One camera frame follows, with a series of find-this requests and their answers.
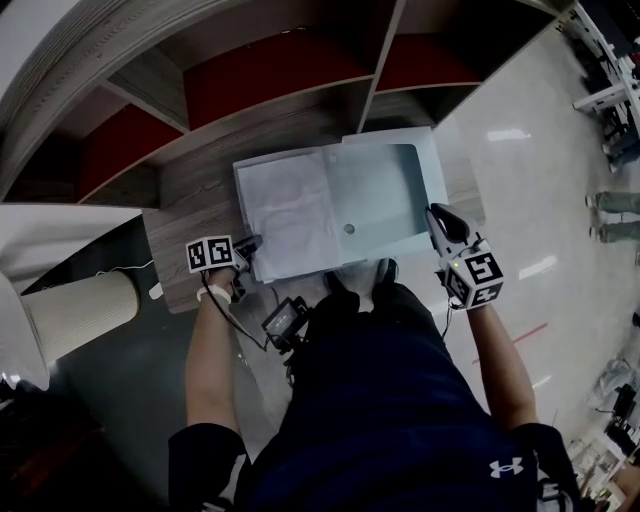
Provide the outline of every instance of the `white cylindrical stool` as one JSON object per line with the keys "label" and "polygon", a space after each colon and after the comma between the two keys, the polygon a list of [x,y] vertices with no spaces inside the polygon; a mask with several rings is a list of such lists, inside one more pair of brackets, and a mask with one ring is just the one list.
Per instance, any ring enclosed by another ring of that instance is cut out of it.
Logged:
{"label": "white cylindrical stool", "polygon": [[47,364],[115,329],[138,313],[131,280],[110,272],[20,297],[0,274],[0,372],[49,387]]}

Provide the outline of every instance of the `under armour logo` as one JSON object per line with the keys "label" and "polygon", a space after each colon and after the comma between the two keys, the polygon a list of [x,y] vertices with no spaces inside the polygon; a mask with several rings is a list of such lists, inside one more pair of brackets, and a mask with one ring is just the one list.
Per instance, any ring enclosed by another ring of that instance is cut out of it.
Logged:
{"label": "under armour logo", "polygon": [[506,466],[501,466],[500,461],[492,462],[491,464],[489,464],[489,467],[493,470],[491,472],[491,478],[500,478],[500,473],[506,473],[508,471],[513,471],[513,474],[517,475],[524,469],[520,465],[521,462],[521,457],[514,457],[513,462],[511,464],[507,464]]}

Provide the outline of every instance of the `shoe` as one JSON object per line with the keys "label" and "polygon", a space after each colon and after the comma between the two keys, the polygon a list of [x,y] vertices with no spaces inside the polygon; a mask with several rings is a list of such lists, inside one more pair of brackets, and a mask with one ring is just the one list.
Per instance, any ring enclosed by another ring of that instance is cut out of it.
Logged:
{"label": "shoe", "polygon": [[584,204],[587,205],[587,208],[598,208],[596,206],[596,196],[584,196]]}
{"label": "shoe", "polygon": [[600,230],[598,228],[594,228],[591,226],[589,228],[589,238],[595,240],[596,242],[602,242],[602,237],[600,236]]}
{"label": "shoe", "polygon": [[324,284],[331,293],[344,293],[347,290],[345,285],[342,284],[338,274],[335,272],[325,272],[324,273]]}
{"label": "shoe", "polygon": [[393,258],[385,258],[378,263],[376,283],[395,283],[398,279],[398,263]]}

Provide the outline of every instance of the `pants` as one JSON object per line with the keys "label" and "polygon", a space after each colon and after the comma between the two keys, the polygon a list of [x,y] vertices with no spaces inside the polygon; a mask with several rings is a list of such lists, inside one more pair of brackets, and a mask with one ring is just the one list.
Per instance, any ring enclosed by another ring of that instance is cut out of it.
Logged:
{"label": "pants", "polygon": [[[373,319],[397,323],[420,331],[444,348],[444,342],[433,322],[431,312],[406,286],[398,283],[379,283],[373,289],[372,298]],[[309,342],[317,342],[353,327],[359,317],[362,318],[362,315],[367,314],[358,315],[359,307],[359,295],[346,289],[322,299],[313,310],[309,322],[307,329]]]}
{"label": "pants", "polygon": [[[595,196],[596,208],[607,213],[636,213],[640,215],[640,194],[601,192]],[[605,243],[619,240],[640,241],[640,221],[604,224],[599,228],[600,240]]]}
{"label": "pants", "polygon": [[611,146],[611,163],[622,167],[640,158],[640,139],[635,128],[624,133]]}

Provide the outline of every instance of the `wooden tabletop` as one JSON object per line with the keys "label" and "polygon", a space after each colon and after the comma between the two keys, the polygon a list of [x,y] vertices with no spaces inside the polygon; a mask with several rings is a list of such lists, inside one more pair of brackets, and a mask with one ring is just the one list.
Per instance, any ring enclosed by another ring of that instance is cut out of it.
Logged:
{"label": "wooden tabletop", "polygon": [[[245,231],[233,162],[299,147],[340,142],[341,123],[324,108],[302,108],[265,119],[242,135],[229,135],[166,163],[160,171],[162,207],[144,213],[145,228],[164,298],[172,313],[196,309],[200,276],[189,274],[185,243]],[[480,224],[485,216],[471,161],[450,118],[434,131],[449,203]]]}

